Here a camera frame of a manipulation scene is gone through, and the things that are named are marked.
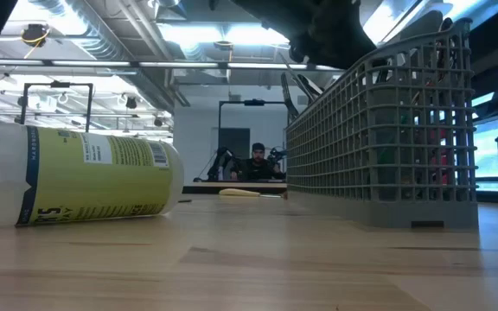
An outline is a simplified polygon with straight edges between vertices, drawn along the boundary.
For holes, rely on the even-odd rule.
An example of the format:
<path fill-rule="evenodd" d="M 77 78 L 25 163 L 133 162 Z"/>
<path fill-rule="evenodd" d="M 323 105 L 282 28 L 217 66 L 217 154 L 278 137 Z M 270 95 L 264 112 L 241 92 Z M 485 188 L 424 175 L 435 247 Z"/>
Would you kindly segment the silver fork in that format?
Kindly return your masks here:
<path fill-rule="evenodd" d="M 297 74 L 298 85 L 303 92 L 311 99 L 317 98 L 323 93 L 323 89 L 316 85 L 312 80 L 302 74 Z"/>

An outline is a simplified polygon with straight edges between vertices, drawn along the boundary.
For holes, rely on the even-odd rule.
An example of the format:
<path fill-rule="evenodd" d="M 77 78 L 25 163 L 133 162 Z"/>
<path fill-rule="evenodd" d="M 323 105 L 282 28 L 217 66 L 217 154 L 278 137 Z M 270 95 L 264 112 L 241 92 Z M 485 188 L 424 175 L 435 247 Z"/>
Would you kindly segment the spray bottle green label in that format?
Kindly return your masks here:
<path fill-rule="evenodd" d="M 0 124 L 0 226 L 165 214 L 183 183 L 165 142 Z"/>

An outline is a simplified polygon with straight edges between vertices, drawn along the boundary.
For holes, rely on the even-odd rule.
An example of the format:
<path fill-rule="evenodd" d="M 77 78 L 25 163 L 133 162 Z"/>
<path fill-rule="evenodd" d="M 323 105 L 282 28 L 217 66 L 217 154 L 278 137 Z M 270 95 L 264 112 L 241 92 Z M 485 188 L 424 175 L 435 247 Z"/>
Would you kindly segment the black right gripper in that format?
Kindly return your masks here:
<path fill-rule="evenodd" d="M 296 63 L 347 69 L 376 49 L 361 26 L 361 0 L 230 1 L 288 39 Z"/>

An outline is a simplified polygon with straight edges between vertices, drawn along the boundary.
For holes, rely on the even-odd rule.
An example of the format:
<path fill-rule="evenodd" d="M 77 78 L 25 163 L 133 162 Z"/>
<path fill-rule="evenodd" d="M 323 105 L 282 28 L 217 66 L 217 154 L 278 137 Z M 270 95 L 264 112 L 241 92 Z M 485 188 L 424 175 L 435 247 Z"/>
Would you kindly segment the grey plastic cutlery basket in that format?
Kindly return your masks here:
<path fill-rule="evenodd" d="M 469 229 L 478 225 L 471 103 L 470 19 L 366 55 L 318 96 L 286 130 L 291 202 L 363 225 Z M 374 130 L 381 108 L 406 111 L 408 143 L 395 143 L 397 199 L 379 199 Z M 445 129 L 448 184 L 417 182 L 418 128 Z"/>

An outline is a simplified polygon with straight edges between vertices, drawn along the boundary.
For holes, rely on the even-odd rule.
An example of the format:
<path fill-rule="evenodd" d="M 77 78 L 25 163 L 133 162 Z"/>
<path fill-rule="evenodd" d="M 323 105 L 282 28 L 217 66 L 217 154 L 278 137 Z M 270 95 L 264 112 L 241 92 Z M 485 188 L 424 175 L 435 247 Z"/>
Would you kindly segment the red storage bin rack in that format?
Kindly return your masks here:
<path fill-rule="evenodd" d="M 420 164 L 417 170 L 417 182 L 421 184 L 448 184 L 448 155 L 444 147 L 447 143 L 445 129 L 418 128 L 414 142 L 420 147 L 415 151 L 415 163 Z"/>

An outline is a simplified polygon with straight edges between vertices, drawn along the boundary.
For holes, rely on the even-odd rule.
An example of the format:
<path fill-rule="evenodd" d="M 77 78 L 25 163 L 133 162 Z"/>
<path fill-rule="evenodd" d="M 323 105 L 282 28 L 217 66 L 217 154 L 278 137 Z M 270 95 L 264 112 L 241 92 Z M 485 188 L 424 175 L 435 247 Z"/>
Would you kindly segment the black fork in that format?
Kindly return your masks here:
<path fill-rule="evenodd" d="M 298 117 L 299 112 L 292 102 L 286 73 L 281 73 L 280 82 L 281 82 L 282 93 L 283 93 L 283 97 L 284 97 L 284 104 L 285 104 L 287 111 L 288 111 L 288 121 L 290 123 L 290 122 L 293 122 Z"/>

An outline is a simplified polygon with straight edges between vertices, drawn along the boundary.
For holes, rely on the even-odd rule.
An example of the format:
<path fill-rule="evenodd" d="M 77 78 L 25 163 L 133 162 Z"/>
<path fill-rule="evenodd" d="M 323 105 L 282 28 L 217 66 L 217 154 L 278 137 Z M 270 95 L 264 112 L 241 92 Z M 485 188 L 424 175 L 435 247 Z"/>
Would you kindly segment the person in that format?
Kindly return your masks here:
<path fill-rule="evenodd" d="M 236 181 L 282 180 L 285 173 L 277 164 L 265 159 L 265 146 L 262 143 L 252 145 L 252 157 L 236 162 L 230 170 L 230 177 Z"/>

